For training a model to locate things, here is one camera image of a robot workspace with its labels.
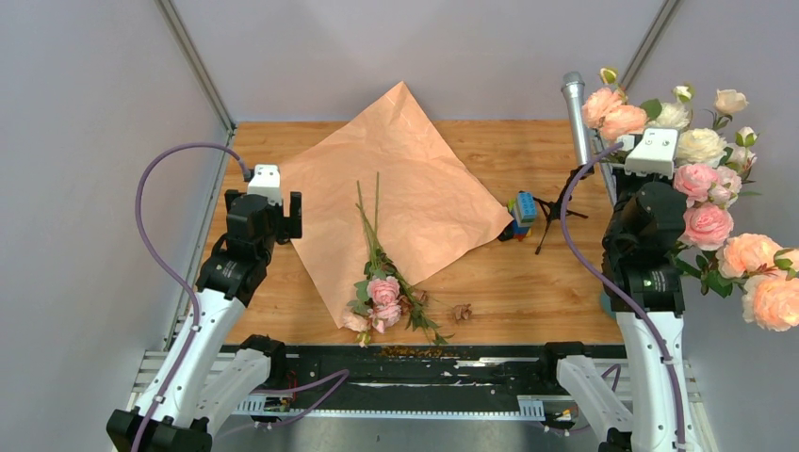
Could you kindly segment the white roses stem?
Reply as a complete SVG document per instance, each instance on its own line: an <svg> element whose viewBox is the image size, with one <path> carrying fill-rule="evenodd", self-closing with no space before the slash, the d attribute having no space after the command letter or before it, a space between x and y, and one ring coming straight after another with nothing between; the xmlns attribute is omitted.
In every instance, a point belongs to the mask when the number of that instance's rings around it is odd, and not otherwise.
<svg viewBox="0 0 799 452"><path fill-rule="evenodd" d="M675 100L660 103L660 114L647 127L678 130L676 161L678 164L703 163L716 168L725 155L726 141L715 125L711 128L692 128L694 89L678 85L672 89Z"/></svg>

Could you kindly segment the single rose stem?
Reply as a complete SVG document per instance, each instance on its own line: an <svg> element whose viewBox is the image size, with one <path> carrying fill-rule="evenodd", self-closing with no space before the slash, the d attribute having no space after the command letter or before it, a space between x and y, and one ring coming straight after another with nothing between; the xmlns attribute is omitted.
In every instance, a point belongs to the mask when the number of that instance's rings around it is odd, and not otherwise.
<svg viewBox="0 0 799 452"><path fill-rule="evenodd" d="M711 129L720 131L727 127L735 114L742 112L749 105L746 95L735 89L717 89L712 109Z"/></svg>

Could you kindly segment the pink roses stem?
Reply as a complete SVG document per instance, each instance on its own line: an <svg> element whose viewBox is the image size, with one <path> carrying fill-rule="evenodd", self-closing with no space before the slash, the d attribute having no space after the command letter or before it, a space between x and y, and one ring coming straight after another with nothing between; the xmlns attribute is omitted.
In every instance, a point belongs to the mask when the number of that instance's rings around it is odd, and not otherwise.
<svg viewBox="0 0 799 452"><path fill-rule="evenodd" d="M403 316L406 290L393 261L378 238L380 174L375 178L375 203L372 217L367 214L366 199L360 182L356 183L359 217L367 245L364 278L356 282L355 298L344 309L341 320L347 330L356 333L356 344L367 347L374 333L384 334Z"/></svg>

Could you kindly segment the brown kraft wrapping paper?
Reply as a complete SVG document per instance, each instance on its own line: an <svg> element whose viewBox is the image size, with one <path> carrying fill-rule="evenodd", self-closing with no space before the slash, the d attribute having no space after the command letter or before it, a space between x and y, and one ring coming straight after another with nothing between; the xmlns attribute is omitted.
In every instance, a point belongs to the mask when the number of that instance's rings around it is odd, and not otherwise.
<svg viewBox="0 0 799 452"><path fill-rule="evenodd" d="M284 193L302 194L294 248L335 324L363 279L363 218L377 221L384 251L413 284L496 239L511 220L404 84L279 170Z"/></svg>

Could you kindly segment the peach roses stem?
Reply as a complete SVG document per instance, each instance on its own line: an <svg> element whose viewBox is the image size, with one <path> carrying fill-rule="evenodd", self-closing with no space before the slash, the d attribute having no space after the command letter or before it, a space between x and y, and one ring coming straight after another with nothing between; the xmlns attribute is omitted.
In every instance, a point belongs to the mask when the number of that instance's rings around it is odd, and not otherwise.
<svg viewBox="0 0 799 452"><path fill-rule="evenodd" d="M623 135L641 134L650 122L660 116L663 107L658 99L640 105L628 101L625 90L618 83L619 73L616 69L602 67L598 74L603 87L583 102L579 112L583 124L597 131L601 138L614 141Z"/></svg>

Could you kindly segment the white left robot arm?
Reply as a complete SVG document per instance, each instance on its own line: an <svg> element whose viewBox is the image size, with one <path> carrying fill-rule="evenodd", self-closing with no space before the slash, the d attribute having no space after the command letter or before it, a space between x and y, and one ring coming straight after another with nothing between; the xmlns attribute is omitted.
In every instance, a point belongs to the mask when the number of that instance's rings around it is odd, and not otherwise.
<svg viewBox="0 0 799 452"><path fill-rule="evenodd" d="M204 261L185 326L137 405L116 410L106 432L119 451L209 451L221 425L257 386L288 377L285 344L254 334L213 381L224 339L266 279L275 245L302 237L302 194L284 208L266 196L225 192L226 231Z"/></svg>

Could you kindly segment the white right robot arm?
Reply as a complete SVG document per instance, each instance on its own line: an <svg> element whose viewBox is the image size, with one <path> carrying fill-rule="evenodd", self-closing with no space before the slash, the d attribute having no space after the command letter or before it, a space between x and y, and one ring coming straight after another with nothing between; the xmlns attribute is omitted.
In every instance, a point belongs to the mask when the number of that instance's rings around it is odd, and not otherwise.
<svg viewBox="0 0 799 452"><path fill-rule="evenodd" d="M605 286L623 335L632 405L620 400L577 343L556 345L554 357L539 365L538 380L550 393L573 397L601 451L701 451L682 360L681 272L669 256L685 227L686 198L657 174L612 169L611 178L615 202L602 266L588 261L569 232L563 235Z"/></svg>

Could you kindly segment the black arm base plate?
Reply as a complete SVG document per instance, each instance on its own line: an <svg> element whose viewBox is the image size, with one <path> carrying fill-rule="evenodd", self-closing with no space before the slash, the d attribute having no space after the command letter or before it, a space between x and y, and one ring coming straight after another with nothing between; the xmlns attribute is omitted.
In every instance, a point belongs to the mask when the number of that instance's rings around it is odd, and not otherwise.
<svg viewBox="0 0 799 452"><path fill-rule="evenodd" d="M262 388L286 389L306 408L329 389L313 384L346 370L343 384L321 403L345 412L516 412L519 396L566 399L556 361L584 354L621 360L618 345L580 342L476 346L289 346Z"/></svg>

